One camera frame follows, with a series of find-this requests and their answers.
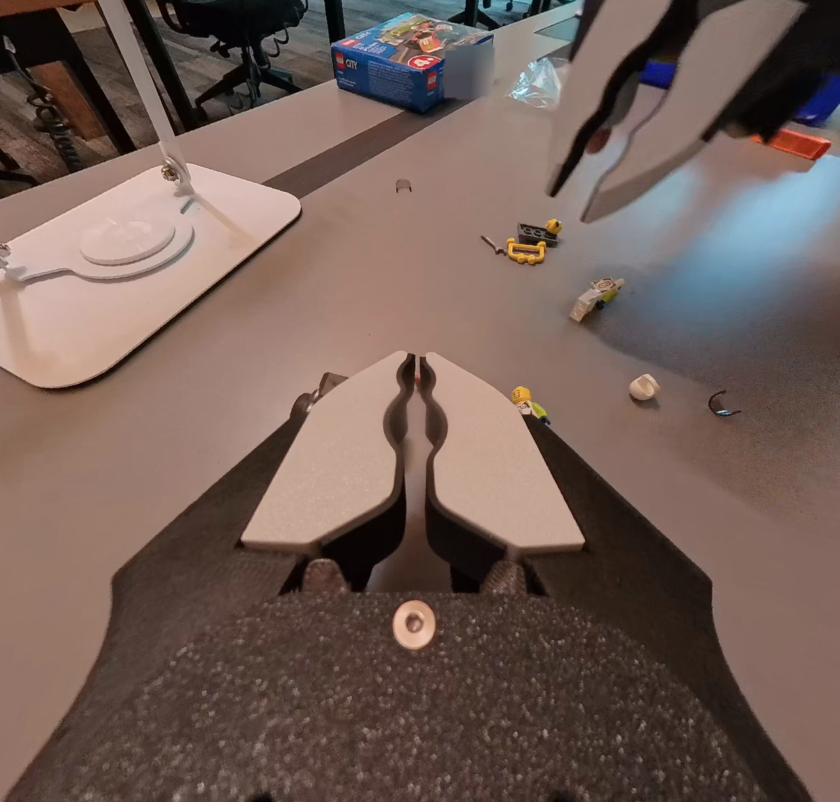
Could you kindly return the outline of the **clear plastic bag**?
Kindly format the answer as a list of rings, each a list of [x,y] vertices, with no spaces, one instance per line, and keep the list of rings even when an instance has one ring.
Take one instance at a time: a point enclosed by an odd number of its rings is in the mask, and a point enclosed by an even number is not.
[[[569,72],[567,59],[547,55],[528,63],[507,93],[507,98],[536,110],[554,110]]]

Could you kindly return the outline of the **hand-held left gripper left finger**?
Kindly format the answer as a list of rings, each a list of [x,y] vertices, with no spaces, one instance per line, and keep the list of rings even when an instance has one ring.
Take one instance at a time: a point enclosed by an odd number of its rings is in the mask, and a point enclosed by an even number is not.
[[[333,560],[352,588],[394,553],[406,528],[406,406],[414,354],[393,353],[329,381],[244,530],[244,547]]]

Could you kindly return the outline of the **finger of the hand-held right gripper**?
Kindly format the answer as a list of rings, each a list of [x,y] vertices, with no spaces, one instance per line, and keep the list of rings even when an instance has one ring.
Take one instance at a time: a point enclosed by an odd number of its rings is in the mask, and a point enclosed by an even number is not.
[[[803,0],[699,0],[668,93],[598,180],[583,222],[612,215],[697,156],[705,135],[805,10]]]
[[[548,194],[557,196],[644,60],[673,0],[584,0],[553,113]]]

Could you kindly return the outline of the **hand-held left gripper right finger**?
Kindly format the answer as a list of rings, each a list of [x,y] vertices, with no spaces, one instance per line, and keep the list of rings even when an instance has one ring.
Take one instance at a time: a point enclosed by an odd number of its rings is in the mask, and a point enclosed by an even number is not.
[[[499,561],[578,553],[585,536],[510,399],[441,354],[423,356],[426,535],[473,585]]]

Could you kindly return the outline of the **blue plastic bin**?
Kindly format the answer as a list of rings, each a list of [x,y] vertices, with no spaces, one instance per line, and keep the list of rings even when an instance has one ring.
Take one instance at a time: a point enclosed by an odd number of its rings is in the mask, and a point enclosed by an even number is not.
[[[673,82],[676,65],[658,60],[647,61],[639,81],[641,84],[667,90]],[[839,106],[839,74],[825,74],[814,93],[790,117],[794,123],[821,127]]]

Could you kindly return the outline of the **orange lego race car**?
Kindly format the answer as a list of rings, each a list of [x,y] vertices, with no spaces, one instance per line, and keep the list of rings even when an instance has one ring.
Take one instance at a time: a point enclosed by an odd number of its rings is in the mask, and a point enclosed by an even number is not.
[[[348,379],[347,376],[335,374],[333,372],[325,373],[318,384],[318,387],[312,391],[305,391],[296,398],[290,409],[291,420],[303,420],[314,407],[316,403],[325,397],[331,390],[337,388],[342,382]]]

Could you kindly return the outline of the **orange flat object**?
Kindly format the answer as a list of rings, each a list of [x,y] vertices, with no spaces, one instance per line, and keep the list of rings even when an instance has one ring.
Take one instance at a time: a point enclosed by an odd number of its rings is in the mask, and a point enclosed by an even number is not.
[[[838,156],[839,153],[837,132],[795,123],[781,128],[764,144],[812,162],[828,155]]]

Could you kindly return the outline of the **white lime lego minifigure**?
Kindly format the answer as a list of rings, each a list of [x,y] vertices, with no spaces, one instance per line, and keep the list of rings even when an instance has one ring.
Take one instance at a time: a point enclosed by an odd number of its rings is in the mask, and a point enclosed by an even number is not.
[[[582,322],[593,310],[601,310],[611,303],[624,287],[624,278],[601,278],[590,283],[590,287],[575,301],[570,319]]]

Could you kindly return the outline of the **blue lego box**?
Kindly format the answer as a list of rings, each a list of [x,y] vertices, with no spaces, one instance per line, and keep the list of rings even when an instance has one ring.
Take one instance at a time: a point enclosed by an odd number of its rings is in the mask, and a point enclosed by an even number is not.
[[[426,113],[486,95],[495,69],[492,32],[404,13],[334,42],[340,89]]]

